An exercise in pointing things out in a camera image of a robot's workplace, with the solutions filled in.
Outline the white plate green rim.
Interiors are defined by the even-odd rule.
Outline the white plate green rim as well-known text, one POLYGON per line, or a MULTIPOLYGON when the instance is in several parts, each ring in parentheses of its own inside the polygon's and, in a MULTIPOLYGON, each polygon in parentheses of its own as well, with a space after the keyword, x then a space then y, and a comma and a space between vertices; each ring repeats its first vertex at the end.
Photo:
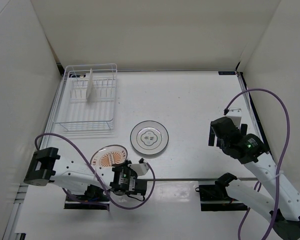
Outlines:
POLYGON ((157 121, 142 121, 132 129, 130 143, 132 148, 143 156, 158 156, 168 146, 169 133, 165 126, 157 121))

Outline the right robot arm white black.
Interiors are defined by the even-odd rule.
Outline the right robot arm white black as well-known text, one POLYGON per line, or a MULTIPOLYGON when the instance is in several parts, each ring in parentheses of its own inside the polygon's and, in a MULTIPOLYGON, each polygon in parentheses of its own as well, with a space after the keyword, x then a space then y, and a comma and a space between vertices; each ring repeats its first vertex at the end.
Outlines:
POLYGON ((233 174, 225 173, 215 181, 216 197, 244 203, 264 217, 283 240, 300 239, 300 193, 277 171, 278 164, 268 154, 267 146, 252 133, 243 135, 226 116, 212 121, 210 129, 220 140, 222 152, 253 173, 271 196, 256 192, 233 174))

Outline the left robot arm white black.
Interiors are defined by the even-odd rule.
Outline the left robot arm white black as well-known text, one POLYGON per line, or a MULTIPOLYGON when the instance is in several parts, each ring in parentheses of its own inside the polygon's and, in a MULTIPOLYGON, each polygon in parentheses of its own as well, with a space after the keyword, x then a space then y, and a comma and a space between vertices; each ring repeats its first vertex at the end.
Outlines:
POLYGON ((58 148, 48 147, 34 152, 23 182, 44 187, 54 184, 83 200, 97 197, 97 191, 115 195, 144 196, 147 182, 141 179, 149 171, 146 161, 132 163, 122 145, 99 149, 86 164, 58 154, 58 148))

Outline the white plate orange pattern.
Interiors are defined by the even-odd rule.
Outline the white plate orange pattern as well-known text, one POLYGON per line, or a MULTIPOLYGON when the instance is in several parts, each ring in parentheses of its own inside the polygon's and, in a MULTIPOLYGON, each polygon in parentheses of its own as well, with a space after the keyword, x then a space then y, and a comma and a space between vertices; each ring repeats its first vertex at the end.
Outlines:
POLYGON ((92 166, 107 168, 122 164, 128 158, 128 151, 122 145, 108 145, 99 149, 90 159, 92 166))

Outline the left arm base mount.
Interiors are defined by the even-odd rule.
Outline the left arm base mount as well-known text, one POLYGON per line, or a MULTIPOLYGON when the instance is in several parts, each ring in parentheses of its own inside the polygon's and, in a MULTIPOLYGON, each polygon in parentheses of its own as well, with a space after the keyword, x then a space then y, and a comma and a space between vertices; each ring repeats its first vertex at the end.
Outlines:
POLYGON ((73 194, 67 190, 64 209, 109 211, 110 200, 102 188, 90 185, 83 194, 73 194))

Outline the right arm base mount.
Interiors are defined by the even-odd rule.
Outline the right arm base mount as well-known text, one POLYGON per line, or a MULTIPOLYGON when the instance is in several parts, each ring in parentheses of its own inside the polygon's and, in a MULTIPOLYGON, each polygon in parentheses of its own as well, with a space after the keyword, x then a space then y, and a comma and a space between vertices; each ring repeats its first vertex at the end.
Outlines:
POLYGON ((226 187, 238 178, 231 173, 225 173, 213 183, 200 183, 195 188, 199 193, 200 210, 202 212, 233 212, 246 211, 248 207, 235 198, 229 197, 226 187))

